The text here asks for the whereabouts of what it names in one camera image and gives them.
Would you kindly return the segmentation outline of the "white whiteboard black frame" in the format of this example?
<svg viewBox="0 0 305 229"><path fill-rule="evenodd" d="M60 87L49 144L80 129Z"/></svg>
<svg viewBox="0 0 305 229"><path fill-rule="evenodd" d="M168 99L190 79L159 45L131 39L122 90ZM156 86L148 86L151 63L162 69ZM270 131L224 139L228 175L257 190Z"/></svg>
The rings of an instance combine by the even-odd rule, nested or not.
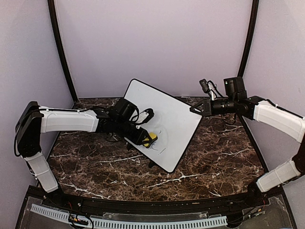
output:
<svg viewBox="0 0 305 229"><path fill-rule="evenodd" d="M168 173L172 173L202 117L190 112L190 105L137 79L132 79L124 98L136 105L139 111L153 109L154 117L142 128L157 135L149 147L135 148Z"/></svg>

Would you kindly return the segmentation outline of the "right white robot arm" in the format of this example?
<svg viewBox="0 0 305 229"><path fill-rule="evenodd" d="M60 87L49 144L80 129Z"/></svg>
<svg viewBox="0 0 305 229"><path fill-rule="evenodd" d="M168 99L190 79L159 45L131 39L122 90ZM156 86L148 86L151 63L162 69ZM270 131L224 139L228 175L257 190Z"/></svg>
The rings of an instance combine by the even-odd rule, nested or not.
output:
<svg viewBox="0 0 305 229"><path fill-rule="evenodd" d="M214 83L202 79L200 85L208 97L191 106L190 112L210 117L214 115L235 114L267 124L300 143L296 155L275 169L263 174L247 187L243 203L253 207L271 189L296 180L305 174L305 119L291 113L269 99L259 96L248 97L242 77L224 79L226 96L214 96L218 90Z"/></svg>

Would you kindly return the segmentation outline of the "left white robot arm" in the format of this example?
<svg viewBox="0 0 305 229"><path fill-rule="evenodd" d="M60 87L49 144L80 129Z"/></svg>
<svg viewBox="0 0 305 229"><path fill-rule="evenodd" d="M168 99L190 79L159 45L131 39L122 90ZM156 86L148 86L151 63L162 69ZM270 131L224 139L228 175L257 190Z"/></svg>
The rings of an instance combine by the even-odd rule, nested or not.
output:
<svg viewBox="0 0 305 229"><path fill-rule="evenodd" d="M61 131L117 134L134 145L149 148L157 139L142 125L154 117L153 109L142 112L130 101L121 98L111 107L94 106L89 109L59 109L28 103L15 126L14 154L21 156L42 189L49 193L49 201L57 208L67 204L50 166L42 154L41 134Z"/></svg>

